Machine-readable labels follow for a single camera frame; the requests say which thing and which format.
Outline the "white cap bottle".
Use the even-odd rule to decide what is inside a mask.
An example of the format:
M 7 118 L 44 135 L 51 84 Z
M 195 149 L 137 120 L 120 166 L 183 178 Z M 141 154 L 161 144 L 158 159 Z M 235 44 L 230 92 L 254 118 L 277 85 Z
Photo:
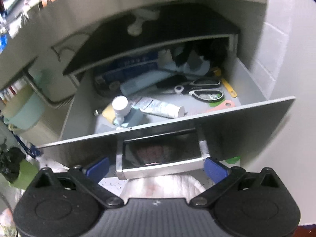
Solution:
M 115 97 L 111 105 L 115 115 L 118 117 L 125 117 L 130 113 L 131 106 L 128 99 L 123 95 Z

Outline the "black vanity drawer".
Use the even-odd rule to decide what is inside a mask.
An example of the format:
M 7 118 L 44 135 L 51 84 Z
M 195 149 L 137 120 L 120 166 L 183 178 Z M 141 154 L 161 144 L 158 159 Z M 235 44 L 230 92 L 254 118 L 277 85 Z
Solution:
M 39 149 L 67 167 L 107 157 L 120 179 L 260 150 L 295 98 L 264 97 L 237 57 L 238 36 L 199 3 L 106 19 L 64 70 L 81 81 L 60 140 Z

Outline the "blue box in drawer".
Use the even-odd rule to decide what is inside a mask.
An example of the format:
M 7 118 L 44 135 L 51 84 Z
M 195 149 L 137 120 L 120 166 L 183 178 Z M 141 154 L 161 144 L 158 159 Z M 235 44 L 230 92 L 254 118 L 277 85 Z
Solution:
M 113 60 L 94 69 L 94 82 L 100 85 L 109 85 L 114 81 L 123 83 L 143 73 L 157 69 L 158 58 L 158 52 L 151 51 Z

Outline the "white toothpaste tube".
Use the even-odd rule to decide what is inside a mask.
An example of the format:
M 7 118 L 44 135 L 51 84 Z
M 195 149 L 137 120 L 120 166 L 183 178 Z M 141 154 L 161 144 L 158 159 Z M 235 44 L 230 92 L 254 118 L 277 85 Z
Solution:
M 185 108 L 183 106 L 176 106 L 151 97 L 136 97 L 131 101 L 131 106 L 139 109 L 142 113 L 165 118 L 180 118 L 185 116 Z

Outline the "pink handled tool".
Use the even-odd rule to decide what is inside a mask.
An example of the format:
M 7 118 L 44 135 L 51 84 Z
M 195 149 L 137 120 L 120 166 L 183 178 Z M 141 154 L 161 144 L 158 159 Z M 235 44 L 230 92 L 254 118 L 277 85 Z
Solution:
M 234 108 L 235 103 L 234 101 L 231 100 L 224 100 L 222 103 L 220 103 L 218 106 L 213 107 L 206 112 L 213 112 L 213 111 L 218 111 L 218 110 L 223 110 L 223 109 L 229 109 L 229 108 Z

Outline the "teal plastic basin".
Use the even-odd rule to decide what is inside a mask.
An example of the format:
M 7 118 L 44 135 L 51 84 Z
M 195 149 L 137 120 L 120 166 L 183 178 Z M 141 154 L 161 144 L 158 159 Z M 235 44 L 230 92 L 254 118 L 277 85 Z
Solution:
M 3 109 L 5 124 L 12 124 L 21 130 L 32 128 L 45 111 L 45 104 L 38 94 L 26 85 L 12 99 L 10 99 Z

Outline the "yellow handled tool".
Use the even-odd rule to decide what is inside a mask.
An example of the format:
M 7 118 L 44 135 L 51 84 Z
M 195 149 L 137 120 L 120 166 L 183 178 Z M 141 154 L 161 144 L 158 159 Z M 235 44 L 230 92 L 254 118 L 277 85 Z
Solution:
M 222 85 L 226 88 L 226 90 L 229 92 L 231 97 L 236 98 L 237 93 L 232 88 L 232 86 L 229 84 L 229 82 L 222 76 L 222 71 L 219 67 L 212 68 L 211 71 L 214 73 L 216 77 L 219 77 L 221 80 Z

